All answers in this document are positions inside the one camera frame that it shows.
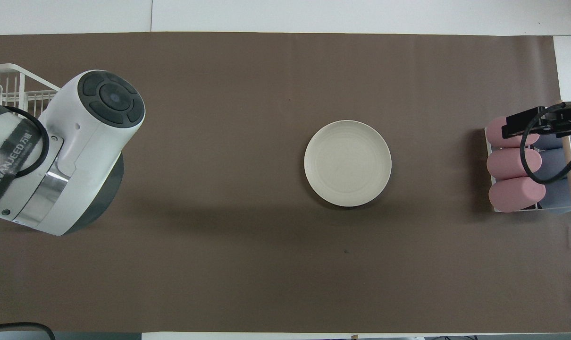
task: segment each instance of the black control buttons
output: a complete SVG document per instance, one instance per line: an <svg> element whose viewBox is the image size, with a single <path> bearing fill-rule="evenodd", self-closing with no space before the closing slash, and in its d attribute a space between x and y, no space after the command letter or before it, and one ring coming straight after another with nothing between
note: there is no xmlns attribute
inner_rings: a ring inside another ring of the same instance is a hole
<svg viewBox="0 0 571 340"><path fill-rule="evenodd" d="M124 123L124 118L122 117L121 113L115 112L114 110L107 108L107 106L103 105L101 102L92 102L89 105L91 109L101 118L107 119L115 124Z"/></svg>
<svg viewBox="0 0 571 340"><path fill-rule="evenodd" d="M144 110L143 101L141 101L141 99L135 99L132 110L127 114L128 120L133 123L136 122L143 116Z"/></svg>
<svg viewBox="0 0 571 340"><path fill-rule="evenodd" d="M126 80L106 71L91 71L78 82L78 96L95 118L117 128L130 128L145 116L143 99Z"/></svg>
<svg viewBox="0 0 571 340"><path fill-rule="evenodd" d="M96 87L103 81L103 77L100 75L90 75L84 81L82 86L82 91L85 95L95 95Z"/></svg>
<svg viewBox="0 0 571 340"><path fill-rule="evenodd" d="M130 93L126 91L124 86L117 84L105 84L101 87L99 93L103 103L114 110L124 111L130 107L132 102Z"/></svg>

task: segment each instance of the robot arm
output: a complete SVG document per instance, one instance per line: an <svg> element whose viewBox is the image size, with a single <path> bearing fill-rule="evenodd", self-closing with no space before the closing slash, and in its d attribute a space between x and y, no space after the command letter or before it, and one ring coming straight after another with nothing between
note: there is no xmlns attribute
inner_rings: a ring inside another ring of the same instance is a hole
<svg viewBox="0 0 571 340"><path fill-rule="evenodd" d="M53 235L90 224L113 200L122 148L144 118L135 88L99 70L65 84L37 127L0 106L0 218Z"/></svg>
<svg viewBox="0 0 571 340"><path fill-rule="evenodd" d="M545 108L538 106L506 117L502 127L502 137L522 136L520 144L521 163L527 175L536 183L549 184L563 178L571 170L571 161L551 178L538 178L530 170L525 157L525 143L530 133L556 134L556 137L571 135L571 102L562 102Z"/></svg>

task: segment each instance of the black label band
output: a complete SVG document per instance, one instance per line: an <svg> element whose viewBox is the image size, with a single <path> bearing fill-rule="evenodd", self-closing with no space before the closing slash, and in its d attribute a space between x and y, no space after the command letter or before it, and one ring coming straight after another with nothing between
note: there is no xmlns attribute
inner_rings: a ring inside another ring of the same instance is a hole
<svg viewBox="0 0 571 340"><path fill-rule="evenodd" d="M39 140L36 127L23 119L0 147L0 199Z"/></svg>

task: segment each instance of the wanjeed logo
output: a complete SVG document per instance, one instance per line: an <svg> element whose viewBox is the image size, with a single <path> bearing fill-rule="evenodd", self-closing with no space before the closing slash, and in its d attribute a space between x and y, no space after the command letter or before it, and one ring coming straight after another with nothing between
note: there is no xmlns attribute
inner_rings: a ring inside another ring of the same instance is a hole
<svg viewBox="0 0 571 340"><path fill-rule="evenodd" d="M15 164L15 160L18 159L19 155L26 149L29 139L32 137L29 133L24 133L23 137L19 140L19 144L15 146L9 157L0 166L0 181L5 177L5 174L11 170L11 167Z"/></svg>

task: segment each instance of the blue-gray foam roller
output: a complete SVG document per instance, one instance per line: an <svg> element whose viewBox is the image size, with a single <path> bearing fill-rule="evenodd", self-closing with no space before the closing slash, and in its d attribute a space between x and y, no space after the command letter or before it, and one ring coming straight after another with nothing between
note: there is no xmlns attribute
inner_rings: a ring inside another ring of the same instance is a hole
<svg viewBox="0 0 571 340"><path fill-rule="evenodd" d="M558 174L567 161L564 159L564 149L551 149L539 153L542 156L542 166L535 172L538 178L548 179Z"/></svg>
<svg viewBox="0 0 571 340"><path fill-rule="evenodd" d="M546 196L539 202L542 208L554 208L551 213L568 213L571 211L571 192L569 190L569 180L563 179L546 185Z"/></svg>
<svg viewBox="0 0 571 340"><path fill-rule="evenodd" d="M539 139L533 144L533 146L540 150L562 148L562 138L556 138L555 134L544 134L539 136Z"/></svg>

